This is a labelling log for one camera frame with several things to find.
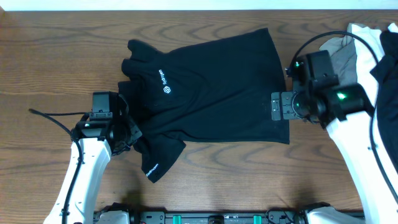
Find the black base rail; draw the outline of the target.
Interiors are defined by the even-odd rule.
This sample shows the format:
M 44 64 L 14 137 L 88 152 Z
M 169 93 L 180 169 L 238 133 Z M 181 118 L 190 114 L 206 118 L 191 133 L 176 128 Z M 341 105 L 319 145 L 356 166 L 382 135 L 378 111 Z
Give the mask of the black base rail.
M 266 223 L 364 223 L 362 213 L 339 213 L 326 209 L 326 214 L 307 211 L 293 212 L 270 209 L 264 213 L 170 213 L 107 211 L 94 215 L 93 223 L 140 223 L 140 224 L 266 224 Z

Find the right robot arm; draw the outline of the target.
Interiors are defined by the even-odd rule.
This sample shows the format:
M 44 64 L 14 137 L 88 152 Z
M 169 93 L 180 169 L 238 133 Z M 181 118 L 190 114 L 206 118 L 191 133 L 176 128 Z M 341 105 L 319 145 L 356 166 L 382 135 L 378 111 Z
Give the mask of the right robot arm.
M 363 206 L 363 216 L 311 205 L 297 223 L 397 223 L 397 174 L 385 151 L 376 104 L 359 83 L 341 86 L 326 50 L 293 59 L 292 91 L 271 94 L 274 121 L 318 123 L 339 149 Z

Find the grey garment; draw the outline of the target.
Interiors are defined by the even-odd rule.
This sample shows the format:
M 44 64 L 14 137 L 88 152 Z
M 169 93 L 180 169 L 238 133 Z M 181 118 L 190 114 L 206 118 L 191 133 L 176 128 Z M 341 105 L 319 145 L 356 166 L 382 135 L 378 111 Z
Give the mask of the grey garment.
M 352 85 L 358 82 L 356 72 L 356 48 L 354 39 L 350 36 L 334 37 L 320 46 L 319 50 L 327 50 L 340 86 Z

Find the black polo shirt with logo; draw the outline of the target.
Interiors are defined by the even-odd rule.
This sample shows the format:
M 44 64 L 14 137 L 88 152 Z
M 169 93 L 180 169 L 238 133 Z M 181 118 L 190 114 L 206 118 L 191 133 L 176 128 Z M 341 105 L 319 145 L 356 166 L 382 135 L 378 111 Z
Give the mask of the black polo shirt with logo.
M 174 165 L 187 142 L 287 144 L 288 121 L 271 117 L 271 95 L 285 90 L 268 29 L 161 52 L 136 39 L 119 92 L 141 130 L 134 149 L 151 182 Z

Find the white garment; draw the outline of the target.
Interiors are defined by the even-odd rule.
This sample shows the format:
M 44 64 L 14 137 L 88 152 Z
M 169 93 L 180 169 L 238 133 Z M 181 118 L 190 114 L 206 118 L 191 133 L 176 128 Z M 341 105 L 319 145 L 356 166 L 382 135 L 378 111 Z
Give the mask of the white garment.
M 362 42 L 355 40 L 356 48 L 356 72 L 358 83 L 364 88 L 371 104 L 376 108 L 373 119 L 373 138 L 377 145 L 377 152 L 381 159 L 384 170 L 397 174 L 397 168 L 392 165 L 392 161 L 383 145 L 381 135 L 379 133 L 377 120 L 377 94 L 379 91 L 379 83 L 371 75 L 371 70 L 380 62 L 384 56 L 384 50 L 381 45 L 380 35 L 383 31 L 372 29 L 362 24 L 350 24 L 352 34 L 362 38 L 371 47 L 368 49 Z M 397 26 L 392 23 L 387 28 L 388 31 L 397 33 Z

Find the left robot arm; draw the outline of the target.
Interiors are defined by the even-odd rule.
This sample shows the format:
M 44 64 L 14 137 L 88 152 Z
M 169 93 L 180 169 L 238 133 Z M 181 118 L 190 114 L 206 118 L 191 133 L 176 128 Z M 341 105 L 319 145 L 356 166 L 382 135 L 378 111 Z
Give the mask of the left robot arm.
M 133 223 L 129 209 L 115 203 L 95 211 L 104 171 L 113 156 L 129 151 L 142 136 L 124 96 L 93 93 L 93 106 L 69 130 L 71 157 L 60 193 L 45 223 Z

